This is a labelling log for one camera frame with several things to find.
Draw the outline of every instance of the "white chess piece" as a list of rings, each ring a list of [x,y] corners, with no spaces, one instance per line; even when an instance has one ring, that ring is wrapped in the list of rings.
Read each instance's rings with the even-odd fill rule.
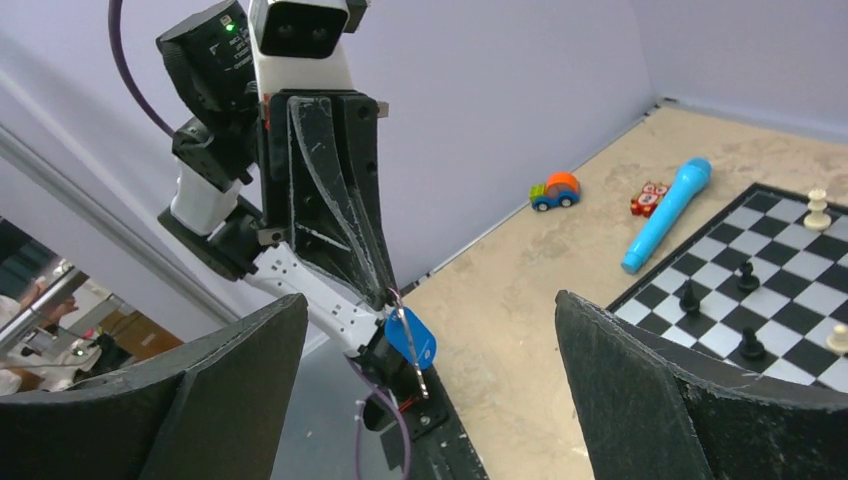
[[[810,199],[810,203],[807,204],[810,213],[804,217],[804,226],[810,230],[821,232],[830,226],[830,215],[824,213],[824,209],[827,208],[825,197],[827,197],[827,192],[821,188],[811,191],[807,196]]]
[[[827,348],[839,355],[848,353],[848,327],[841,323],[833,327],[833,333],[827,337]]]

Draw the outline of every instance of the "chessboard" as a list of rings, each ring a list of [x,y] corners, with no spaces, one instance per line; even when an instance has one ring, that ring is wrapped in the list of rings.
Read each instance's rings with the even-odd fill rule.
[[[848,208],[829,205],[819,233],[804,227],[807,201],[753,184],[607,309],[728,364],[848,393],[848,356],[825,343],[848,324]],[[760,280],[750,293],[739,288],[746,262]],[[687,290],[696,312],[681,308]],[[760,358],[743,356],[743,330],[765,347]]]

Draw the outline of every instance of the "black chess pawn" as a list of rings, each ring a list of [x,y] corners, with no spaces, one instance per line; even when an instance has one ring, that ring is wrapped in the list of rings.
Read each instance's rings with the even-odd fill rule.
[[[736,281],[736,287],[746,293],[751,293],[760,288],[760,279],[754,275],[754,265],[751,262],[745,262],[739,266],[741,275]]]
[[[683,284],[683,295],[680,296],[680,309],[686,313],[698,313],[701,308],[701,300],[695,295],[692,280],[686,280]]]
[[[742,341],[739,342],[739,355],[746,360],[759,360],[766,354],[763,342],[757,339],[757,334],[751,327],[742,329]]]

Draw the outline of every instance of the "chess piece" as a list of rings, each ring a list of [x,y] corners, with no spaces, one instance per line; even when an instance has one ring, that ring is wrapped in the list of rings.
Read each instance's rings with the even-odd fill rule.
[[[742,341],[739,342],[739,355],[745,360],[759,360],[766,355],[766,347],[757,339],[757,334],[751,327],[742,329]]]
[[[808,229],[821,232],[830,227],[830,215],[824,213],[824,210],[827,208],[827,201],[825,201],[826,197],[827,192],[821,188],[817,188],[807,195],[807,198],[810,199],[810,203],[807,204],[807,208],[810,209],[810,213],[804,217],[804,226]]]
[[[701,300],[695,295],[692,280],[683,284],[683,295],[680,297],[680,309],[686,313],[697,313],[701,308]]]
[[[833,327],[833,333],[827,337],[827,348],[837,355],[848,353],[848,327],[841,323]]]
[[[760,279],[754,275],[754,264],[745,262],[739,266],[741,275],[736,281],[736,287],[746,293],[751,293],[760,288]]]

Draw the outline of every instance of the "blue key tag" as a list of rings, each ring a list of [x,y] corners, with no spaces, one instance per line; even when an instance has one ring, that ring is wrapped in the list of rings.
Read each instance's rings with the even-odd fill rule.
[[[418,366],[421,367],[421,370],[427,370],[433,364],[433,359],[436,358],[436,337],[430,333],[430,330],[409,307],[403,307],[403,309],[406,314],[406,322],[409,324],[409,331],[412,333],[412,340],[415,342],[415,351],[418,353]],[[400,352],[410,365],[413,364],[412,352],[409,351],[409,341],[406,338],[403,322],[398,316],[397,309],[392,310],[392,313],[389,314],[384,331],[391,346],[395,347],[395,350]]]

